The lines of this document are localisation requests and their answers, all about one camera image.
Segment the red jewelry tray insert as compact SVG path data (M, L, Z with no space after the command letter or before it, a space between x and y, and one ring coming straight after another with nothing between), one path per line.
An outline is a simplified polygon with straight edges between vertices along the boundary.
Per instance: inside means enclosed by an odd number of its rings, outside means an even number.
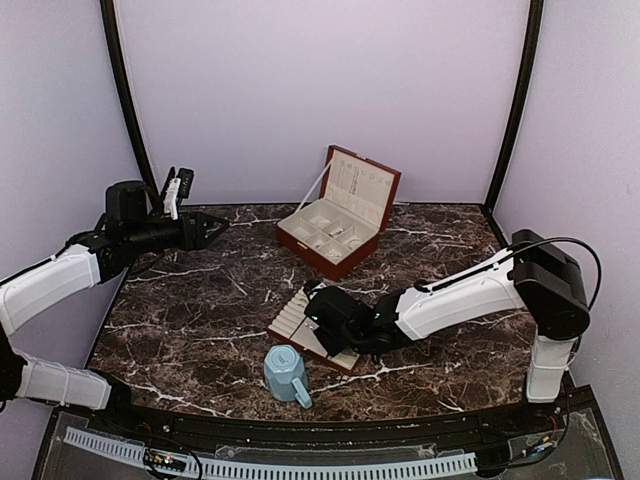
M301 354L320 361L344 374L350 374L359 355L345 349L331 356L315 335L318 324L304 313L309 300L300 288L267 327L267 332L282 343L291 345Z

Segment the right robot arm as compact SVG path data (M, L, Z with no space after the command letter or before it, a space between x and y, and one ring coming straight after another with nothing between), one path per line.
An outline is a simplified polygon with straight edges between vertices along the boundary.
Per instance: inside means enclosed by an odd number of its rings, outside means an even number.
M529 229L489 259L445 279L417 280L382 296L374 306L344 289L310 280L303 292L304 314L329 354L348 348L375 358L430 335L488 314L525 308L536 323L526 375L525 400L510 413L521 434L534 432L549 416L571 351L590 324L594 298L588 297L580 265L559 248L561 238L543 238Z

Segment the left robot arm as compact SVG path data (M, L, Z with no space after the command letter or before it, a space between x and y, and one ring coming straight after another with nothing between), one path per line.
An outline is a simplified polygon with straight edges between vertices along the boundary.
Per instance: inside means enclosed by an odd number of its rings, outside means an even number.
M123 181L105 193L97 225L70 237L56 254L1 282L1 399L28 398L102 410L120 436L141 427L140 412L110 399L113 386L87 369L68 367L13 349L9 338L62 300L105 284L148 253L203 250L224 233L226 219L182 209L193 181L189 169L172 170L161 193L143 181Z

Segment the red wooden jewelry box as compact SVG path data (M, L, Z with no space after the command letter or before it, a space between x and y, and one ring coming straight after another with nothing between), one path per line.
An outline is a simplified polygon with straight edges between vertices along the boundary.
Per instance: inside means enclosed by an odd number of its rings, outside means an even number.
M305 197L279 221L276 238L325 278L340 280L377 249L400 179L389 166L331 145L314 183L319 198Z

